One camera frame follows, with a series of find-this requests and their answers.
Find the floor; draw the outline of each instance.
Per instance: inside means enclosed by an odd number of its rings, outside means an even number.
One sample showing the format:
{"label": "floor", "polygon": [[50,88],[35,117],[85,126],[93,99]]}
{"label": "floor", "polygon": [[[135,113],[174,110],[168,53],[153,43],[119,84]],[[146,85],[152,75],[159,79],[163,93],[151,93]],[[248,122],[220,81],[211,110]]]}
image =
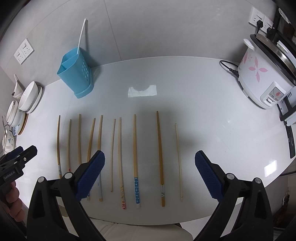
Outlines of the floor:
{"label": "floor", "polygon": [[[292,172],[296,170],[296,158],[289,165],[289,167],[283,172]],[[296,213],[296,174],[289,176],[277,177],[272,183],[270,183],[266,188],[266,193],[269,199],[270,208],[272,214],[274,214],[282,205],[282,199],[285,196],[286,192],[290,191],[290,201],[288,212]],[[223,232],[223,236],[230,233],[236,217],[238,215],[241,204],[235,206],[231,218]],[[181,223],[182,227],[192,234],[193,238],[195,238],[202,228],[206,225],[210,216],[200,218],[197,220],[192,220],[189,222]]]}

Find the black plug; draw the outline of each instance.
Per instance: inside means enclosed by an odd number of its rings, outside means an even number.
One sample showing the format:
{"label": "black plug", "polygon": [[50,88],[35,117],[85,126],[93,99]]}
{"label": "black plug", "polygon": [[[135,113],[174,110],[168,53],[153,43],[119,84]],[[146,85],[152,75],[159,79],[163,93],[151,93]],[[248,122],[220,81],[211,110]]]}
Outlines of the black plug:
{"label": "black plug", "polygon": [[263,28],[263,22],[261,20],[258,20],[257,21],[257,33],[259,33],[260,28]]}

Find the blue patterned chopstick handle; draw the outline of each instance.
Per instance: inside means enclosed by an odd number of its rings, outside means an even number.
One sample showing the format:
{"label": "blue patterned chopstick handle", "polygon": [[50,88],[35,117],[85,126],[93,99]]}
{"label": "blue patterned chopstick handle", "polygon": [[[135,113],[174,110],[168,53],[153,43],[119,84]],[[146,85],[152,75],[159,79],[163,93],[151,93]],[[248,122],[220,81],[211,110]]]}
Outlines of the blue patterned chopstick handle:
{"label": "blue patterned chopstick handle", "polygon": [[135,177],[135,195],[136,195],[136,203],[140,204],[139,182],[137,177]]}

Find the human hand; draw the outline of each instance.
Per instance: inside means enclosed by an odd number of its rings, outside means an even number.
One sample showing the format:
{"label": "human hand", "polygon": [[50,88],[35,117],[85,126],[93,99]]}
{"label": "human hand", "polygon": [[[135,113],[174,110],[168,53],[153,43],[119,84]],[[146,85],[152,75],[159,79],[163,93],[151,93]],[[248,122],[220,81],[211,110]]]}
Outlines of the human hand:
{"label": "human hand", "polygon": [[22,201],[19,199],[20,192],[16,188],[16,183],[13,181],[11,184],[10,192],[5,196],[6,201],[11,203],[11,207],[7,207],[5,204],[2,204],[3,209],[6,213],[9,213],[17,222],[21,222],[25,218],[25,212],[22,209]]}

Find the metal screw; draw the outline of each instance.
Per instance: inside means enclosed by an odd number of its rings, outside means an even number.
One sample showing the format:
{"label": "metal screw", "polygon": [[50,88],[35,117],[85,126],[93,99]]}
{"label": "metal screw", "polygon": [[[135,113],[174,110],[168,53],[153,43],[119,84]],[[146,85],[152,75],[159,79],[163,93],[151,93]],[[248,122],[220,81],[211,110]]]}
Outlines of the metal screw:
{"label": "metal screw", "polygon": [[233,180],[234,179],[234,175],[232,173],[228,173],[226,176],[230,180]]}
{"label": "metal screw", "polygon": [[67,173],[65,174],[65,178],[66,178],[66,179],[70,179],[72,176],[73,176],[73,174],[72,174],[71,172],[67,172]]}
{"label": "metal screw", "polygon": [[43,181],[44,181],[44,177],[39,177],[39,178],[38,178],[38,182],[39,182],[39,183],[41,183],[41,182],[43,182]]}
{"label": "metal screw", "polygon": [[262,181],[261,181],[261,179],[260,178],[255,178],[255,182],[257,182],[258,184],[260,184]]}

